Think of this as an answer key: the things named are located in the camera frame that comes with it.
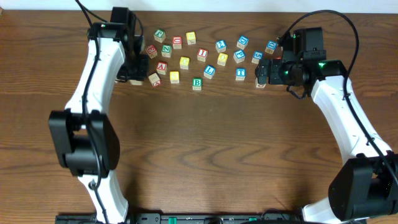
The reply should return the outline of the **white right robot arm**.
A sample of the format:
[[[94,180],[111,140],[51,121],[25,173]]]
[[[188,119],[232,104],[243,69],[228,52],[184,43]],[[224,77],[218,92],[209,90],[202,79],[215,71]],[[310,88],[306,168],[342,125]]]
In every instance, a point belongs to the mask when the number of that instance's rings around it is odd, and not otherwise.
[[[336,139],[343,167],[326,198],[302,209],[306,222],[346,223],[397,214],[397,154],[360,106],[339,60],[262,59],[256,83],[303,86]]]

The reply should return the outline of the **green R wooden block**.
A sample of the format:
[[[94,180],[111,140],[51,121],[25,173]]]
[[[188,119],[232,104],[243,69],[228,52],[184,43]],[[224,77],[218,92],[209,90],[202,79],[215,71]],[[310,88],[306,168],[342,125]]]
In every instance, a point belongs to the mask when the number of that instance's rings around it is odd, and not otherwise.
[[[144,84],[143,81],[139,81],[139,80],[130,80],[129,82],[132,85],[143,85]]]

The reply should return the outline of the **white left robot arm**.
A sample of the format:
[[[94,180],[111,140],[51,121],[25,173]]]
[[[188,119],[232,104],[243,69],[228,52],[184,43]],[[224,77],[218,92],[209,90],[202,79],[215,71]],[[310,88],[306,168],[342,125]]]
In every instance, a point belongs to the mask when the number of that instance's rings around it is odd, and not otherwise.
[[[130,22],[95,22],[88,30],[89,53],[80,82],[62,111],[52,111],[49,128],[58,161],[85,186],[96,212],[58,215],[56,223],[130,223],[129,203],[116,175],[120,143],[108,118],[115,83],[142,85],[148,58]]]

